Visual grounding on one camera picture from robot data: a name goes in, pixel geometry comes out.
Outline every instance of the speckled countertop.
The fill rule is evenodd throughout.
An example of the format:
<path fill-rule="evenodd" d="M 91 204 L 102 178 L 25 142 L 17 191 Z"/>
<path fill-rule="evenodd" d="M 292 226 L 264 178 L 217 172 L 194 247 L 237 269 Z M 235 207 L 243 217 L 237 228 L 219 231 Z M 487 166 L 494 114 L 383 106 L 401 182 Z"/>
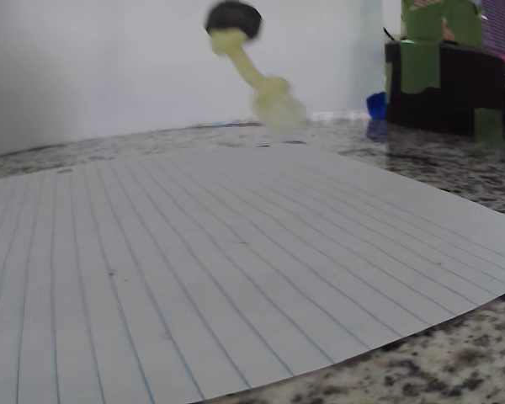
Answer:
<path fill-rule="evenodd" d="M 0 178 L 116 157 L 281 140 L 258 126 L 120 136 L 0 157 Z M 505 214 L 505 150 L 366 120 L 314 124 L 291 140 L 374 164 Z M 358 358 L 212 403 L 505 404 L 505 296 Z"/>

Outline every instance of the white paper sheet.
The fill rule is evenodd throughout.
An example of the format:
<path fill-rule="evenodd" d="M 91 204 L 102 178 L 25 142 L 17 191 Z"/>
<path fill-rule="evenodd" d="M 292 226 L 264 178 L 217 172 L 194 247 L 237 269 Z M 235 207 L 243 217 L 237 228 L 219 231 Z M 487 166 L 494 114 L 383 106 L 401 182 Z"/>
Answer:
<path fill-rule="evenodd" d="M 0 402 L 186 403 L 505 293 L 505 215 L 312 146 L 0 180 Z"/>

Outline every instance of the pale yellow stick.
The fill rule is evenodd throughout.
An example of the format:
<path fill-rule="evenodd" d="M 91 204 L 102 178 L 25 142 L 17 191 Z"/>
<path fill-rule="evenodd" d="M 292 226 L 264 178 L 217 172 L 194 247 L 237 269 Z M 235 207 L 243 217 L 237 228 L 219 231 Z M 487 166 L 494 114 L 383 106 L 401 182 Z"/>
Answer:
<path fill-rule="evenodd" d="M 226 54 L 243 79 L 254 89 L 258 118 L 282 132 L 298 129 L 306 122 L 305 107 L 291 95 L 291 86 L 282 77 L 265 77 L 253 65 L 243 44 L 247 35 L 240 29 L 214 29 L 211 46 L 217 55 Z"/>

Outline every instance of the green object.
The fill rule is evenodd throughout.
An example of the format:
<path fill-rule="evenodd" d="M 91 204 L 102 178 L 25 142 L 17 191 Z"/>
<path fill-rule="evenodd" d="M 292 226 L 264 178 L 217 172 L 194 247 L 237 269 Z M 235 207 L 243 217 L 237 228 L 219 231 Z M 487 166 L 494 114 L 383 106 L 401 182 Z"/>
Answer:
<path fill-rule="evenodd" d="M 481 10 L 471 0 L 445 0 L 444 16 L 461 45 L 482 48 Z"/>
<path fill-rule="evenodd" d="M 475 138 L 489 143 L 503 143 L 503 112 L 496 109 L 475 110 Z"/>
<path fill-rule="evenodd" d="M 409 40 L 441 42 L 444 39 L 444 5 L 435 3 L 411 11 L 408 4 L 403 5 L 403 18 L 406 22 L 406 37 Z"/>
<path fill-rule="evenodd" d="M 385 103 L 391 102 L 391 86 L 393 85 L 393 64 L 385 64 Z"/>
<path fill-rule="evenodd" d="M 439 43 L 401 42 L 401 91 L 419 94 L 427 88 L 440 88 Z"/>

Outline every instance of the white wall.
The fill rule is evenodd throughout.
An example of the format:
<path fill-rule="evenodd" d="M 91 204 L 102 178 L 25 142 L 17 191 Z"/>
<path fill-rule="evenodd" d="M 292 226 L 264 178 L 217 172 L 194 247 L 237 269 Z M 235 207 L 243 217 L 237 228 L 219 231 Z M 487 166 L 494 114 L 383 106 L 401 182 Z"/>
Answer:
<path fill-rule="evenodd" d="M 0 154 L 252 117 L 211 53 L 211 0 L 0 0 Z M 251 0 L 247 52 L 309 112 L 362 109 L 383 87 L 380 0 Z"/>
<path fill-rule="evenodd" d="M 384 26 L 391 35 L 401 33 L 401 0 L 381 0 L 384 8 Z"/>

